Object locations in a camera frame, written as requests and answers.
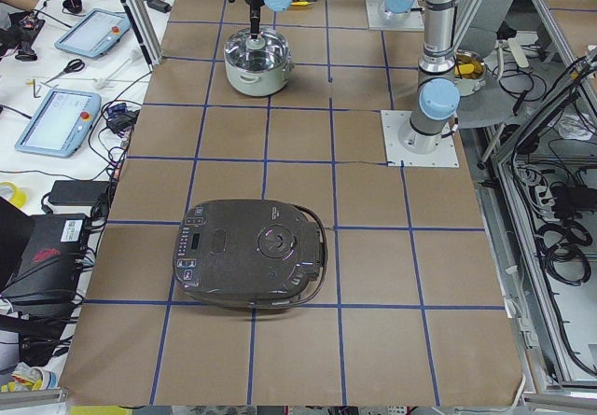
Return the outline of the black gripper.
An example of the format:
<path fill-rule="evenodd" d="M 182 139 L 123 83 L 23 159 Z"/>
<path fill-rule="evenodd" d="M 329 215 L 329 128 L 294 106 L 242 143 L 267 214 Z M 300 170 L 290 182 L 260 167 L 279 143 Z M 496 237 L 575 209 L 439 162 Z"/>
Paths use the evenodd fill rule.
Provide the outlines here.
<path fill-rule="evenodd" d="M 256 39 L 260 31 L 260 13 L 259 11 L 264 6 L 263 0 L 244 0 L 250 9 L 250 37 Z"/>

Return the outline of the white arm baseplate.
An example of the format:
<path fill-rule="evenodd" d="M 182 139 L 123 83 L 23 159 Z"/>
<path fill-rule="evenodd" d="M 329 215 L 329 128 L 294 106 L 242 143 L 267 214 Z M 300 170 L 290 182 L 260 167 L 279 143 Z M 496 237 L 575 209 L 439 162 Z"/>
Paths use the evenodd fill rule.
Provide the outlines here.
<path fill-rule="evenodd" d="M 382 110 L 386 161 L 396 167 L 458 168 L 453 132 L 446 122 L 436 135 L 422 135 L 410 125 L 410 111 Z"/>
<path fill-rule="evenodd" d="M 423 6 L 418 0 L 365 0 L 368 28 L 377 31 L 422 32 Z"/>

